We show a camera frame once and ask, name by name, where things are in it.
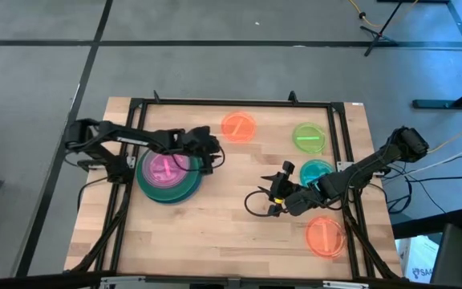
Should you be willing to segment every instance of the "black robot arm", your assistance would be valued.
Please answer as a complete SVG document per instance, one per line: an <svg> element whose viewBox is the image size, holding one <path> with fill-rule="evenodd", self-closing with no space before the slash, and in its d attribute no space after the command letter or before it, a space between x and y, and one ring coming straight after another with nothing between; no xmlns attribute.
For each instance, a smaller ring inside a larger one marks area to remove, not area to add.
<svg viewBox="0 0 462 289"><path fill-rule="evenodd" d="M309 209L325 208L341 200L344 221L352 229L383 278L397 279L398 276L389 269L368 238L362 234L345 196L349 189L362 189L367 186L373 173L390 163L415 162L427 154L428 148L427 142L415 129L398 128L390 135L387 143L375 153L341 172L329 173L309 182L307 188L288 180L294 171L294 165L285 161L284 173L278 172L270 177L262 177L272 181L270 190L263 189L269 195L269 200L274 202L269 208L269 215L278 217L281 213L290 213L298 216Z"/></svg>
<svg viewBox="0 0 462 289"><path fill-rule="evenodd" d="M203 174L213 173L212 163L220 157L214 153L221 150L217 138L209 134L209 126L194 128L189 132L184 129L148 132L92 119L77 120L69 126L64 144L69 152L83 152L92 158L78 162L83 169L88 171L91 165L102 165L107 170L108 181L118 184L130 182L133 171L127 158L110 153L102 145L106 141L142 145L165 155L199 157Z"/></svg>

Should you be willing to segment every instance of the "stack of petri dishes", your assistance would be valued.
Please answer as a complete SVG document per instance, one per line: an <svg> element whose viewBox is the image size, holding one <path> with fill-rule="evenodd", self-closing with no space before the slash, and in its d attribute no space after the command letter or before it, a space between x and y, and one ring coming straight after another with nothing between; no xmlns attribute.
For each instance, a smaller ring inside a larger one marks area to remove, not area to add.
<svg viewBox="0 0 462 289"><path fill-rule="evenodd" d="M136 168L142 191L153 201L175 204L192 196L201 185L199 159L180 155L164 156L147 151Z"/></svg>

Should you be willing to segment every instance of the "gray floor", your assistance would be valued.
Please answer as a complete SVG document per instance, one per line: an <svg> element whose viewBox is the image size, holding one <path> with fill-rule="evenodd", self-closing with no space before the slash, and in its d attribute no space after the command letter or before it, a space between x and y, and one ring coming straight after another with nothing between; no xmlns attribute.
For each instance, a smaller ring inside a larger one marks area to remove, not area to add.
<svg viewBox="0 0 462 289"><path fill-rule="evenodd" d="M395 4L358 1L372 22ZM462 0L455 0L462 18ZM0 39L91 39L104 0L0 1ZM362 40L346 0L114 1L103 39ZM404 41L461 41L448 9L418 4L387 35ZM374 145L415 127L431 146L462 130L462 112L415 111L415 98L462 95L462 51L305 47L101 47L79 117L100 119L109 96L363 102ZM8 276L78 86L87 47L0 47L0 277ZM462 150L462 138L419 168ZM462 175L462 160L416 177ZM75 222L83 171L63 167L31 274L60 272ZM445 210L462 208L462 181L425 184ZM390 197L407 192L385 182ZM415 186L406 216L440 212Z"/></svg>

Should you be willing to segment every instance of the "wooden table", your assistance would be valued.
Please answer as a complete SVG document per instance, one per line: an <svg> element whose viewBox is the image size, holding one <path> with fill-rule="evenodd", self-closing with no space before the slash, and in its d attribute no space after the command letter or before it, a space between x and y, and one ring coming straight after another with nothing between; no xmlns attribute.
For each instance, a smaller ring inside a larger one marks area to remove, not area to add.
<svg viewBox="0 0 462 289"><path fill-rule="evenodd" d="M109 99L105 120L125 125L130 99ZM346 103L346 118L355 160L374 152L365 108ZM221 120L229 112L248 112L257 123L255 137L246 144L232 143L221 134ZM209 125L221 142L227 160L214 174L203 177L200 189L175 206L155 203L133 184L131 203L120 252L118 272L134 275L241 276L294 279L350 279L347 248L334 260L314 256L308 249L304 231L317 216L328 216L343 225L341 212L310 210L299 217L257 218L244 209L244 197L258 185L270 187L260 176L282 170L282 162L292 161L296 169L290 178L299 182L299 169L310 159L334 164L332 145L320 155L302 153L291 134L297 124L314 122L329 136L326 109L271 107L200 107L190 105L148 105L145 129L194 128ZM338 117L338 142L343 148ZM118 154L120 145L105 146ZM103 170L90 172L87 181L104 177ZM111 184L99 183L85 189L75 223L65 268L72 268L90 250L101 234ZM383 260L401 275L399 257L391 230L383 193L368 186L363 191L363 208L370 240ZM266 212L265 195L250 199L250 207ZM108 268L112 241L105 265ZM356 240L359 269L366 275L361 246Z"/></svg>

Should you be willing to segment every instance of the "petri dish lid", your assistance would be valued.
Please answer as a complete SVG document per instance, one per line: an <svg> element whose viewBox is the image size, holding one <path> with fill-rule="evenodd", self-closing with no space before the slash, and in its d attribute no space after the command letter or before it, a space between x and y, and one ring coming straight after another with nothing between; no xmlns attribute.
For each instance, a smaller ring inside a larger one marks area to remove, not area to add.
<svg viewBox="0 0 462 289"><path fill-rule="evenodd" d="M303 123L294 129L292 141L304 153L320 153L326 147L326 134L313 123Z"/></svg>
<svg viewBox="0 0 462 289"><path fill-rule="evenodd" d="M334 259L345 246L342 227L328 217L316 217L306 226L306 244L318 257Z"/></svg>
<svg viewBox="0 0 462 289"><path fill-rule="evenodd" d="M334 171L332 165L322 160L311 160L307 161L301 167L301 184L308 186L308 182L313 181L326 173L332 173Z"/></svg>
<svg viewBox="0 0 462 289"><path fill-rule="evenodd" d="M182 168L188 168L189 162L187 156L164 156L150 152L142 162L142 174L155 187L172 188L186 177L188 172Z"/></svg>
<svg viewBox="0 0 462 289"><path fill-rule="evenodd" d="M160 203L176 203L183 201L187 197L191 196L198 188L201 183L202 175L197 171L186 172L183 180L170 188L156 187L152 185L144 176L144 160L148 157L151 151L147 151L139 160L136 170L136 180L139 187L145 193L145 195L151 198L153 201ZM199 169L201 164L200 161L195 157L189 157L190 166L186 169Z"/></svg>
<svg viewBox="0 0 462 289"><path fill-rule="evenodd" d="M235 142L252 140L256 133L256 121L245 112L232 112L221 123L224 137Z"/></svg>

